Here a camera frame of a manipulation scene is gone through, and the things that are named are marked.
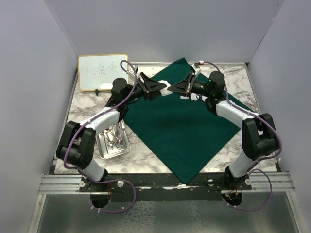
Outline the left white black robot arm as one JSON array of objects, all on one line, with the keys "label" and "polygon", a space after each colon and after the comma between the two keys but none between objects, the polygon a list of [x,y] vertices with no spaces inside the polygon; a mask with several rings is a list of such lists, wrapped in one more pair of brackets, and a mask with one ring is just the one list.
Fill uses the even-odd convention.
[{"label": "left white black robot arm", "polygon": [[77,169],[89,177],[94,190],[105,190],[107,171],[93,158],[97,136],[125,118],[129,103],[140,98],[153,100],[161,96],[167,87],[167,81],[157,82],[144,73],[135,77],[133,85],[124,78],[115,79],[108,103],[99,113],[80,123],[69,121],[65,124],[56,157],[64,162],[66,168]]}]

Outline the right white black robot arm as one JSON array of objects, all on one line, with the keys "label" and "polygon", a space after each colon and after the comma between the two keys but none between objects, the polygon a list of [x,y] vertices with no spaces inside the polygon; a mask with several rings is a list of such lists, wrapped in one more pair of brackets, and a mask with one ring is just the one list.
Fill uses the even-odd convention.
[{"label": "right white black robot arm", "polygon": [[234,190],[241,184],[250,169],[259,161],[281,148],[276,134],[273,118],[270,114],[256,114],[229,101],[224,91],[223,73],[214,71],[206,83],[196,80],[193,73],[168,87],[168,90],[183,97],[190,94],[205,97],[206,108],[216,116],[222,117],[242,131],[242,152],[238,158],[224,171],[223,184]]}]

